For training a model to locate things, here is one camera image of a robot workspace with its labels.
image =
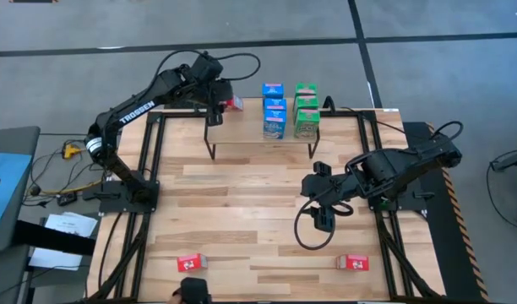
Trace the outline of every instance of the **orange and black hazard tape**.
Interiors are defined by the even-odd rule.
[[[435,128],[431,124],[427,124],[431,133],[435,131]],[[465,243],[465,250],[469,255],[469,260],[472,265],[472,272],[476,276],[476,284],[480,288],[480,295],[482,299],[485,301],[490,301],[489,296],[487,295],[486,285],[484,284],[484,279],[482,278],[482,274],[480,273],[480,267],[476,262],[475,252],[472,250],[471,239],[469,238],[469,234],[467,232],[467,228],[465,228],[465,221],[463,220],[463,215],[461,215],[461,207],[458,202],[457,197],[455,197],[454,184],[452,183],[452,179],[450,178],[450,174],[446,169],[443,168],[443,177],[444,183],[446,184],[446,188],[448,188],[448,195],[450,196],[450,202],[452,203],[452,209],[455,213],[455,218],[458,221],[458,225],[460,227],[461,236],[463,237],[463,242]]]

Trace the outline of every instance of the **yellow connector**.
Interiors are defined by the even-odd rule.
[[[62,155],[65,160],[68,160],[82,151],[83,150],[81,148],[75,146],[74,144],[66,144],[65,147],[63,147]]]

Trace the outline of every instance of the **red object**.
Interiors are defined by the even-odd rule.
[[[225,101],[225,103],[227,110],[243,111],[243,100],[236,95],[233,95],[232,99]]]
[[[337,269],[349,269],[357,271],[369,270],[369,258],[366,256],[346,254],[337,257]]]
[[[207,269],[206,257],[200,253],[177,258],[177,271],[186,272],[195,269]]]

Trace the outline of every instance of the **white paper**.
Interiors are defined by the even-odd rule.
[[[97,220],[95,219],[80,214],[65,213],[62,215],[50,214],[45,227],[78,236],[89,237],[91,236],[91,232],[95,229],[95,225],[97,225]],[[77,270],[81,260],[82,256],[78,254],[36,248],[31,256],[30,266],[44,268],[65,266],[64,268],[56,268]]]

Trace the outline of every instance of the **green milk carton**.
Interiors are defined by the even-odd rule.
[[[294,96],[298,97],[303,95],[318,95],[317,84],[296,84],[296,93],[294,94]]]
[[[320,112],[312,109],[298,110],[294,125],[295,138],[315,138],[317,136]]]
[[[314,95],[298,96],[294,99],[294,105],[292,106],[292,115],[294,116],[293,123],[296,123],[296,116],[298,110],[301,109],[318,109],[318,98]]]

